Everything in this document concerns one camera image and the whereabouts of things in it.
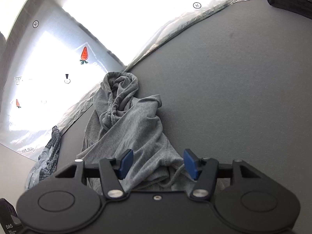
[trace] white wall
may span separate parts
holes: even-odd
[[[16,202],[24,192],[24,184],[35,161],[0,144],[0,198],[5,198],[16,209]],[[4,230],[0,225],[0,234]]]

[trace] drawstring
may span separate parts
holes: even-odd
[[[176,181],[177,177],[180,175],[180,173],[182,172],[183,168],[184,168],[184,164],[182,164],[177,171],[175,172],[174,176],[172,177],[172,179],[167,183],[167,184],[161,184],[160,182],[158,183],[161,187],[163,188],[167,188],[172,186],[172,184]]]

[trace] circle marker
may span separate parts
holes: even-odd
[[[37,28],[39,25],[39,21],[38,20],[35,20],[33,23],[32,23],[32,27],[33,28]]]
[[[199,2],[193,3],[193,7],[199,9],[202,5]]]

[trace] circular cap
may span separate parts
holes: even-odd
[[[75,202],[75,197],[68,192],[53,191],[42,195],[39,206],[49,212],[60,212],[69,209]]]
[[[276,208],[277,199],[265,192],[248,192],[241,198],[241,203],[253,212],[268,212]]]
[[[246,178],[225,188],[214,204],[225,221],[248,233],[287,228],[295,223],[300,212],[293,193],[263,178]]]
[[[206,197],[209,194],[209,192],[205,189],[196,189],[193,191],[193,195],[195,197]]]
[[[23,193],[16,211],[21,222],[42,233],[78,227],[92,219],[100,207],[99,195],[81,181],[50,177]]]
[[[121,190],[118,189],[114,189],[114,190],[110,190],[108,191],[107,195],[111,198],[119,198],[121,196],[123,196],[123,192]]]

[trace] carrot illustration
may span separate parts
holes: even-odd
[[[83,63],[88,63],[86,60],[88,59],[88,51],[87,51],[87,47],[85,46],[83,48],[82,54],[81,54],[81,64]]]
[[[16,106],[17,106],[18,108],[21,108],[21,107],[19,106],[19,102],[18,102],[17,99],[16,99]]]

